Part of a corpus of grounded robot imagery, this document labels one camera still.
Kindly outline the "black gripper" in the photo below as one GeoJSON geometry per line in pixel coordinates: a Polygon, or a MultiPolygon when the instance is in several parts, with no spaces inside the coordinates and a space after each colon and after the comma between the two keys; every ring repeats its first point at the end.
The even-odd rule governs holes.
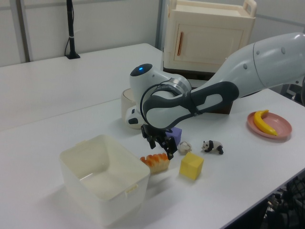
{"type": "Polygon", "coordinates": [[[177,145],[174,137],[168,136],[169,133],[166,129],[158,129],[148,124],[141,126],[142,136],[147,140],[151,149],[156,147],[155,142],[164,143],[164,150],[167,153],[167,158],[171,160],[174,153],[177,151],[177,145]]]}

